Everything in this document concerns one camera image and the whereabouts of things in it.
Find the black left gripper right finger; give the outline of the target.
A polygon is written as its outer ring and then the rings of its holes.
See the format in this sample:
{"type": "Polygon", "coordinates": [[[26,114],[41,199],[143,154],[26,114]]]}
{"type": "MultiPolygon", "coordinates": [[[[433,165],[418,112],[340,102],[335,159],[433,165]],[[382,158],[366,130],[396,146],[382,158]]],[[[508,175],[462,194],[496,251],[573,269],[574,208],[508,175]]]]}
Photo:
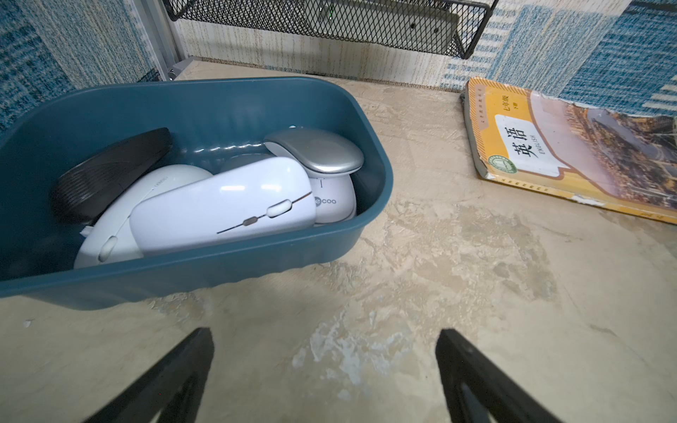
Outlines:
{"type": "Polygon", "coordinates": [[[435,358],[453,422],[558,422],[455,329],[440,332],[435,358]]]}

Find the teal plastic storage box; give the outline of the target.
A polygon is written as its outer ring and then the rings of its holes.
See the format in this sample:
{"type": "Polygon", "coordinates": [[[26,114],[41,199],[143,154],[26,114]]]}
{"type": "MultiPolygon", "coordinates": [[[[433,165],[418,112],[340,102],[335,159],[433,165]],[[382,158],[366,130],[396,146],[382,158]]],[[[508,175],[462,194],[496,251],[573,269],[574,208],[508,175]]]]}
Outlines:
{"type": "Polygon", "coordinates": [[[391,163],[352,95],[312,78],[218,79],[98,86],[31,110],[1,137],[1,294],[96,310],[334,261],[386,207],[391,163]],[[165,164],[217,171],[261,150],[291,126],[353,141],[365,163],[354,176],[352,220],[250,241],[77,270],[80,226],[58,223],[49,192],[58,178],[111,144],[165,128],[165,164]]]}

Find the white logo computer mouse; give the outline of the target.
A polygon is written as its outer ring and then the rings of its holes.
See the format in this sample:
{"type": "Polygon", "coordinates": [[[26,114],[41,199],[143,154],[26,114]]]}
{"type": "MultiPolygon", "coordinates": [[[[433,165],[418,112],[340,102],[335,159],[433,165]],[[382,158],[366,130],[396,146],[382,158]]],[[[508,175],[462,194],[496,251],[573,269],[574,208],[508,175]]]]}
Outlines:
{"type": "Polygon", "coordinates": [[[310,178],[310,185],[316,202],[317,226],[354,218],[357,202],[351,176],[310,178]]]}

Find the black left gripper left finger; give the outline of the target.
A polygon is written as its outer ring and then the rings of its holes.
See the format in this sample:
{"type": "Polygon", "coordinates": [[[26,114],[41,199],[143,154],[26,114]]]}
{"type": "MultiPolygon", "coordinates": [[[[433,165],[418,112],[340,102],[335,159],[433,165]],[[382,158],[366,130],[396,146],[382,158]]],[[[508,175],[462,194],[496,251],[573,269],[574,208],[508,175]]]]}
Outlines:
{"type": "Polygon", "coordinates": [[[192,331],[88,422],[194,422],[214,356],[213,335],[192,331]]]}

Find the black computer mouse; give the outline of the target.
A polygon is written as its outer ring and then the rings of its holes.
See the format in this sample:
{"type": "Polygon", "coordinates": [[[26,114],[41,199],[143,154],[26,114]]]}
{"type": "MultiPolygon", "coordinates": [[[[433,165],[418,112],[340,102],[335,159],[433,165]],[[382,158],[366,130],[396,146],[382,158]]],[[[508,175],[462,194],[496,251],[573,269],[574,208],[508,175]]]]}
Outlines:
{"type": "Polygon", "coordinates": [[[173,145],[170,131],[159,128],[112,144],[62,174],[49,192],[53,216],[61,224],[97,220],[173,145]]]}

